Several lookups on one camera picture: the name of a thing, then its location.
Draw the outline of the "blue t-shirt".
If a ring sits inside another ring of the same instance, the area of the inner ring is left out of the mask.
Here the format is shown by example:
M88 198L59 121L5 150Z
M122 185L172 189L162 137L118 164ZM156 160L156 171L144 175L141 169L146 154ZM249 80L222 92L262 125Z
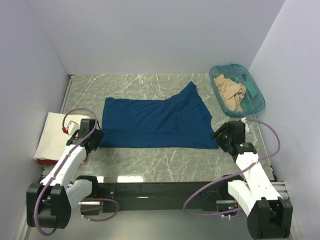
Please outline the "blue t-shirt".
M165 100L105 99L100 148L217 149L212 115L191 81Z

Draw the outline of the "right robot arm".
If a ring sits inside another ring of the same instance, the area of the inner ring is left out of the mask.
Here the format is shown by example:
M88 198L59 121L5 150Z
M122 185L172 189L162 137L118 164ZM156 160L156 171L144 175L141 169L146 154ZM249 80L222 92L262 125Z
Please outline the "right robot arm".
M219 187L222 198L234 198L247 216L247 228L254 240L287 239L293 206L283 198L265 173L254 145L246 141L244 120L224 123L212 135L218 146L230 154L244 180L231 180Z

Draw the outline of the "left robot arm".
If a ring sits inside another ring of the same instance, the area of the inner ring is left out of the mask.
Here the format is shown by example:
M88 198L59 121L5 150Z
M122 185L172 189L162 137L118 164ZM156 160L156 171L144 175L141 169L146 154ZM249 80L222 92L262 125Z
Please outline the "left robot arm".
M29 227L64 229L70 221L72 209L84 198L96 200L100 195L94 176L80 176L70 184L79 165L95 151L104 133L97 128L98 121L84 118L80 128L66 142L64 152L51 170L26 191L26 222Z

